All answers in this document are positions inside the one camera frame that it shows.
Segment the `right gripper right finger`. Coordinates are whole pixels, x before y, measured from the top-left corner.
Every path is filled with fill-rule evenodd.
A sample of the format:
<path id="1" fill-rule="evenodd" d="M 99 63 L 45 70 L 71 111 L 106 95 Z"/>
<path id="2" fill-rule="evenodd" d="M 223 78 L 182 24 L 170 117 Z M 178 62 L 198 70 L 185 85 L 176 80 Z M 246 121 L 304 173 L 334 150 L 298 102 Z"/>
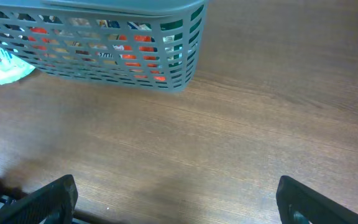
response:
<path id="1" fill-rule="evenodd" d="M 358 224 L 357 213 L 287 175 L 279 180 L 276 201 L 284 224 Z"/>

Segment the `green snack bag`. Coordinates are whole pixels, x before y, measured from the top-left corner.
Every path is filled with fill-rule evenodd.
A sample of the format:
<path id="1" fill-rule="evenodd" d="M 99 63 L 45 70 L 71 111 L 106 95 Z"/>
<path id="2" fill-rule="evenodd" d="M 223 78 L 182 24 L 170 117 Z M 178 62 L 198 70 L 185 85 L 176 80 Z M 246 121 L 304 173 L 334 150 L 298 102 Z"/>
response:
<path id="1" fill-rule="evenodd" d="M 207 8 L 206 3 L 199 4 L 157 26 L 155 40 L 163 73 L 156 82 L 163 90 L 182 90 L 193 78 Z"/>

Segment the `red spaghetti packet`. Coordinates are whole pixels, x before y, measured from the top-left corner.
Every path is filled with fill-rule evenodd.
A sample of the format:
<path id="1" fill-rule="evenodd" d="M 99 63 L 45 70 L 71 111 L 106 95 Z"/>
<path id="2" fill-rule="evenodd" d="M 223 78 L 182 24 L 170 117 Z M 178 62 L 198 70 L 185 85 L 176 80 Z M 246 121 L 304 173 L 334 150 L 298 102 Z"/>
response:
<path id="1" fill-rule="evenodd" d="M 68 32 L 53 29 L 47 31 L 43 27 L 29 27 L 32 34 L 22 35 L 21 39 L 32 43 L 31 47 L 42 52 L 46 58 L 73 61 L 75 65 L 89 63 L 97 69 L 106 67 L 117 76 L 130 80 L 147 82 L 157 80 L 161 71 L 158 49 L 153 46 L 155 39 L 151 35 L 108 34 L 106 43 L 102 36 L 95 32 Z"/>

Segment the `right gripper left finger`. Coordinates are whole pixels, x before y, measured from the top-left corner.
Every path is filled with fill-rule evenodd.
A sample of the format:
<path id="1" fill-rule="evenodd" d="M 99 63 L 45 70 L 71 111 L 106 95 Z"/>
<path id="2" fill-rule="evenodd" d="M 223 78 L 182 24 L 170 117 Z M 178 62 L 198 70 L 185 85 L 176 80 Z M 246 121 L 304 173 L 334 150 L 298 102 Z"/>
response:
<path id="1" fill-rule="evenodd" d="M 27 195 L 0 181 L 0 223 L 71 223 L 77 199 L 71 174 Z"/>

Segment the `grey plastic shopping basket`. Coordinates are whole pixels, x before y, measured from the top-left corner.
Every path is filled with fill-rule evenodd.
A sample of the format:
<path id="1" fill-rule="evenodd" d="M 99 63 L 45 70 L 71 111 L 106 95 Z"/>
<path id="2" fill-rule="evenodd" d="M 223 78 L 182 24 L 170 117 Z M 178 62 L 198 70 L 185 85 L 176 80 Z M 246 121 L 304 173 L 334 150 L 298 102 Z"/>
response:
<path id="1" fill-rule="evenodd" d="M 207 0 L 0 0 L 0 48 L 55 77 L 178 92 L 195 75 Z"/>

